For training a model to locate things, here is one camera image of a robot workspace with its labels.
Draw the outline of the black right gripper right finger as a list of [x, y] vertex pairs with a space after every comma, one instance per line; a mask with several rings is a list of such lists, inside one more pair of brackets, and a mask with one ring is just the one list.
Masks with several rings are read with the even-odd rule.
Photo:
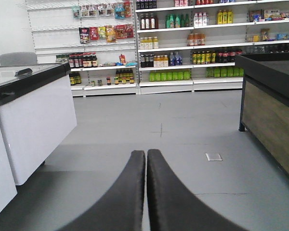
[[152, 231], [242, 231], [198, 199], [158, 149], [147, 152], [147, 201]]

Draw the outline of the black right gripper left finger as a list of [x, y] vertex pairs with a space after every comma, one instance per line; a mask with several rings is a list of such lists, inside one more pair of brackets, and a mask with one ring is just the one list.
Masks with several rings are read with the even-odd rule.
[[145, 195], [145, 153], [134, 150], [113, 185], [60, 231], [140, 231]]

